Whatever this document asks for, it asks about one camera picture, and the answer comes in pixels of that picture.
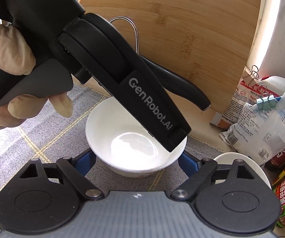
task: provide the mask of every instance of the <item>metal screw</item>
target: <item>metal screw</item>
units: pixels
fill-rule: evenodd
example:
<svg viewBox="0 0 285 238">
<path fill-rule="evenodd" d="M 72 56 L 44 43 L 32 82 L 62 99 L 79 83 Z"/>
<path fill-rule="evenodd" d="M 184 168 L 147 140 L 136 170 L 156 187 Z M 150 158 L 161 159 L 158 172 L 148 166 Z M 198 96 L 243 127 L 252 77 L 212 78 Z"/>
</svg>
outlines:
<svg viewBox="0 0 285 238">
<path fill-rule="evenodd" d="M 87 190 L 85 194 L 86 194 L 86 196 L 96 198 L 96 197 L 100 196 L 102 194 L 102 192 L 100 190 L 91 189 L 91 190 Z"/>
<path fill-rule="evenodd" d="M 175 198 L 185 198 L 189 195 L 189 193 L 185 190 L 175 190 L 171 194 Z"/>
</svg>

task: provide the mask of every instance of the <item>gray tablecloth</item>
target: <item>gray tablecloth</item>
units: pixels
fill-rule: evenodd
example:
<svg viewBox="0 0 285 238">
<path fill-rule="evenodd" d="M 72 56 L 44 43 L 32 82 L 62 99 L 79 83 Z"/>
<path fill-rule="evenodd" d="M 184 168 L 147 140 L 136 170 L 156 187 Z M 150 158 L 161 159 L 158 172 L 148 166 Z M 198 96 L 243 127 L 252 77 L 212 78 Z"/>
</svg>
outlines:
<svg viewBox="0 0 285 238">
<path fill-rule="evenodd" d="M 91 110 L 108 96 L 78 84 L 68 95 L 74 102 L 71 118 L 61 117 L 47 103 L 37 117 L 20 127 L 0 130 L 0 190 L 31 158 L 38 157 L 50 163 L 63 156 L 77 156 L 89 147 L 85 137 L 86 119 Z M 200 159 L 215 158 L 223 153 L 191 136 L 186 150 Z M 187 176 L 175 162 L 151 176 L 132 179 L 115 174 L 97 159 L 87 178 L 106 193 L 110 189 L 172 190 Z"/>
</svg>

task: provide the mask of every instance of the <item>small white bowl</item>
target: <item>small white bowl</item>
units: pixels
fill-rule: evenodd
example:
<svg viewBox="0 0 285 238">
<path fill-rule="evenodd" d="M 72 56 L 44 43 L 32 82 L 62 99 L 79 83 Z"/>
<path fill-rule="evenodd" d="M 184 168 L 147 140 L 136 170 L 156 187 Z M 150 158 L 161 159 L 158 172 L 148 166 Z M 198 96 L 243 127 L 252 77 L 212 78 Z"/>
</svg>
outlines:
<svg viewBox="0 0 285 238">
<path fill-rule="evenodd" d="M 270 182 L 265 172 L 260 168 L 260 166 L 254 160 L 250 159 L 249 157 L 236 152 L 228 152 L 214 158 L 214 160 L 221 165 L 232 165 L 235 159 L 244 160 L 271 189 Z M 215 184 L 222 183 L 224 181 L 225 180 L 217 180 L 215 181 Z"/>
<path fill-rule="evenodd" d="M 186 146 L 185 138 L 168 152 L 114 97 L 92 110 L 85 133 L 96 156 L 126 177 L 144 177 L 164 169 Z"/>
</svg>

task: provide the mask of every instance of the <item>wooden cutting board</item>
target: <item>wooden cutting board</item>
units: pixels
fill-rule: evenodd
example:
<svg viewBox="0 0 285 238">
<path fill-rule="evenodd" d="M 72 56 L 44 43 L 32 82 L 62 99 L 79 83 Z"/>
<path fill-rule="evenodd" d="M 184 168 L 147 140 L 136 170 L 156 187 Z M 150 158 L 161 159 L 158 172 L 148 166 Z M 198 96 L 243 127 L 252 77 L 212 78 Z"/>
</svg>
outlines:
<svg viewBox="0 0 285 238">
<path fill-rule="evenodd" d="M 223 113 L 236 90 L 254 38 L 261 0 L 81 0 L 107 20 L 130 18 L 140 54 L 197 85 Z M 134 47 L 131 25 L 113 22 Z"/>
</svg>

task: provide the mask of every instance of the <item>gloved hand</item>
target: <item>gloved hand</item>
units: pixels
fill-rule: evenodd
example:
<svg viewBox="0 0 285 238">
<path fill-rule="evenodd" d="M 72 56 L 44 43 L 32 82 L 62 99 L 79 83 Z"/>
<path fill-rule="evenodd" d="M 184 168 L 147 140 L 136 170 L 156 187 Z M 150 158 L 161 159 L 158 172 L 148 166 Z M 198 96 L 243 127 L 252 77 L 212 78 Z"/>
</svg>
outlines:
<svg viewBox="0 0 285 238">
<path fill-rule="evenodd" d="M 21 33 L 13 26 L 0 24 L 0 69 L 13 75 L 28 75 L 36 59 Z M 26 119 L 37 116 L 47 100 L 62 116 L 72 116 L 73 104 L 67 93 L 45 98 L 24 94 L 0 107 L 0 129 L 16 127 Z"/>
</svg>

